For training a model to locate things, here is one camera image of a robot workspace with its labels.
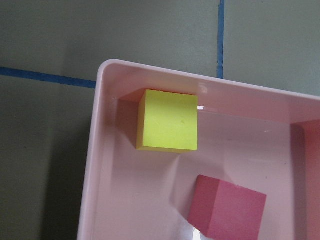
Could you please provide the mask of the yellow foam block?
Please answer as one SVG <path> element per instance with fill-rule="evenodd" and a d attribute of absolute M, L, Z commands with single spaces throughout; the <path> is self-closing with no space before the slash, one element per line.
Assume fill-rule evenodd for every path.
<path fill-rule="evenodd" d="M 198 97 L 147 89 L 138 106 L 136 149 L 185 153 L 198 149 Z"/>

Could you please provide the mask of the pink plastic bin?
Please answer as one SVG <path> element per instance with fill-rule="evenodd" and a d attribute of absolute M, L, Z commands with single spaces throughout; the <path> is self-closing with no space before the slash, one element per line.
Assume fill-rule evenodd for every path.
<path fill-rule="evenodd" d="M 144 90 L 198 96 L 198 149 L 136 150 Z M 190 240 L 198 175 L 266 194 L 261 240 L 320 237 L 320 99 L 110 59 L 99 68 L 80 240 Z"/>

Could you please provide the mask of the red foam block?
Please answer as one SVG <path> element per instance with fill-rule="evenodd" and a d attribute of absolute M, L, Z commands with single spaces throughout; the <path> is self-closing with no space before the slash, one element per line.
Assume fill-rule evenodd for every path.
<path fill-rule="evenodd" d="M 198 175 L 188 222 L 213 240 L 257 240 L 267 195 Z"/>

